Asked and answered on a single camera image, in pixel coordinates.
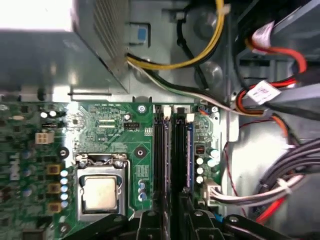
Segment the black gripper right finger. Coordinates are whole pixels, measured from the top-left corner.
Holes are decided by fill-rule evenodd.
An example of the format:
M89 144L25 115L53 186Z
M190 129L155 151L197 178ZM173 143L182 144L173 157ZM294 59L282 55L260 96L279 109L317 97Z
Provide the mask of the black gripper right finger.
M171 238L173 240L290 240L291 237L241 215L219 221L212 212L196 209L189 192L173 197Z

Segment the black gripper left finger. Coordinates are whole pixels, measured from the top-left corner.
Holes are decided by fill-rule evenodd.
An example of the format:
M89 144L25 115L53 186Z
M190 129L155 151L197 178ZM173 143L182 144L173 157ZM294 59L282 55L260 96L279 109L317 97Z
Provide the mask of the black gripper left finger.
M164 196L152 199L152 209L129 220L121 214L108 215L65 237L66 240L163 240Z

